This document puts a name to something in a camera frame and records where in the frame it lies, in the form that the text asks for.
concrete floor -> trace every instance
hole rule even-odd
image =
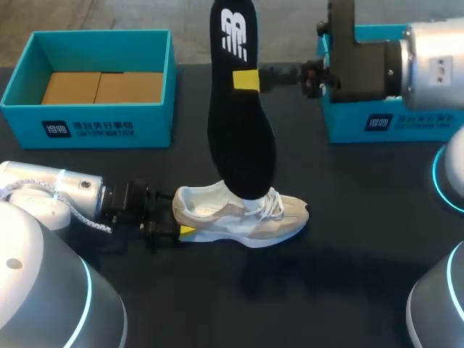
[[[173,31],[179,62],[208,62],[212,0],[0,0],[0,66],[16,64],[34,30],[147,29]],[[327,0],[254,0],[260,61],[293,62],[315,52],[315,25]],[[357,0],[358,23],[464,16],[462,0]]]

open box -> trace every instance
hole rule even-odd
[[[406,24],[357,25],[355,35],[359,42],[399,40],[406,28]],[[328,35],[319,39],[318,56],[325,57],[330,66],[328,42]],[[410,111],[401,97],[331,103],[327,91],[321,103],[331,143],[448,141],[464,124],[462,111]]]
[[[54,72],[162,73],[160,102],[41,104]],[[168,147],[175,80],[169,30],[34,32],[0,107],[23,149]]]

new balance logo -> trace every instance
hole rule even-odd
[[[247,61],[247,49],[241,45],[247,43],[247,24],[240,13],[232,13],[229,9],[221,12],[221,27],[227,37],[223,38],[223,49],[234,56]]]

white sneaker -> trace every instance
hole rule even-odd
[[[274,188],[250,202],[232,194],[223,181],[179,188],[173,212],[180,225],[195,230],[187,236],[181,234],[181,241],[233,239],[250,248],[268,247],[294,236],[310,216],[305,202],[281,196]]]

cable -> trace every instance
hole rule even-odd
[[[107,233],[112,233],[111,228],[109,226],[90,221],[87,217],[84,217],[82,214],[80,214],[62,194],[60,194],[52,185],[50,185],[49,183],[46,183],[45,181],[41,181],[37,179],[22,179],[22,180],[16,181],[15,183],[11,183],[5,186],[3,192],[1,193],[0,201],[4,201],[10,194],[13,193],[14,190],[20,189],[25,184],[29,184],[29,183],[33,185],[39,185],[40,187],[47,190],[50,194],[53,194],[59,201],[65,203],[67,207],[70,209],[71,214],[73,214],[80,222],[86,224],[87,226],[95,228],[97,230],[107,232]]]

